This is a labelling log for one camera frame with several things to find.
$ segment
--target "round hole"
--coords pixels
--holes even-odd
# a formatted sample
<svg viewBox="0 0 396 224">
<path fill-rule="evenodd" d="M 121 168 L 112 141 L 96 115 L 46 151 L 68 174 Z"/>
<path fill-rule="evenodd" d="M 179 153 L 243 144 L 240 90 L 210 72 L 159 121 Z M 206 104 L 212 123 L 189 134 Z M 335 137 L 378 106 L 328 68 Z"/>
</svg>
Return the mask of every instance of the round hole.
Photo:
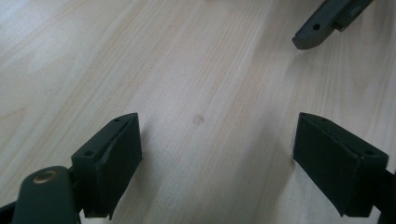
<svg viewBox="0 0 396 224">
<path fill-rule="evenodd" d="M 369 156 L 374 156 L 375 155 L 375 153 L 373 151 L 370 151 L 370 150 L 365 150 L 364 153 L 369 155 Z"/>
<path fill-rule="evenodd" d="M 91 156 L 91 155 L 93 155 L 93 152 L 90 151 L 90 150 L 88 150 L 88 151 L 86 151 L 86 152 L 84 153 L 84 156 Z"/>
<path fill-rule="evenodd" d="M 320 24 L 315 24 L 312 29 L 314 30 L 319 30 L 320 29 Z"/>
<path fill-rule="evenodd" d="M 33 179 L 33 183 L 35 184 L 47 183 L 51 181 L 51 179 L 53 179 L 56 176 L 56 174 L 57 174 L 56 171 L 51 171 L 51 170 L 40 173 L 37 176 L 35 176 L 35 178 Z"/>
</svg>

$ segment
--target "light wood grain surface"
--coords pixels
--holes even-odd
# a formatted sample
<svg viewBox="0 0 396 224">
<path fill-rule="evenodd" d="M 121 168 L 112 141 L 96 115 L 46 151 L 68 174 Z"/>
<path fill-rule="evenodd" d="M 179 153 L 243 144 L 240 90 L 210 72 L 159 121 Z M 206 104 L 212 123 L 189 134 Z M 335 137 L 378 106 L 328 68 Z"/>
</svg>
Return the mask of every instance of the light wood grain surface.
<svg viewBox="0 0 396 224">
<path fill-rule="evenodd" d="M 321 0 L 0 1 L 0 203 L 111 119 L 138 112 L 144 160 L 112 221 L 376 223 L 339 217 L 290 154 L 300 111 L 396 169 L 396 2 L 308 51 Z"/>
</svg>

